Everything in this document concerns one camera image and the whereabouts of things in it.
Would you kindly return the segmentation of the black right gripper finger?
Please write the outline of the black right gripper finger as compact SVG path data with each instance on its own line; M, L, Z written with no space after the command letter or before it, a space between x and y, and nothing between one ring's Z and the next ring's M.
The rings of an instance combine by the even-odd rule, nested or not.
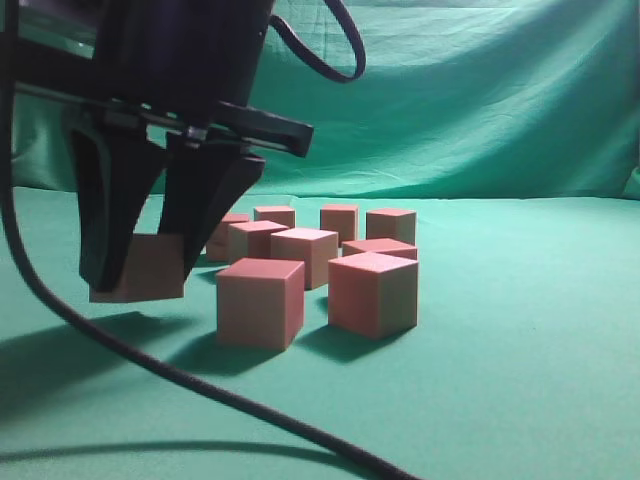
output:
M106 123L82 112L71 121L80 219L80 276L98 292L116 288L134 228L168 155L146 125Z
M240 144L195 148L167 136L170 160L158 232L183 241L183 276L188 277L223 217L262 176L265 160Z

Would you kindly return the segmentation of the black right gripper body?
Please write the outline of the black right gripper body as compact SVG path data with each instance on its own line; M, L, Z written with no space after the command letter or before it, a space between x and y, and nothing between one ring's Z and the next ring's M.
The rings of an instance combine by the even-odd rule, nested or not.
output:
M222 125L252 143L307 154L313 128L249 107L270 1L109 1L84 58L13 36L16 81L106 105Z

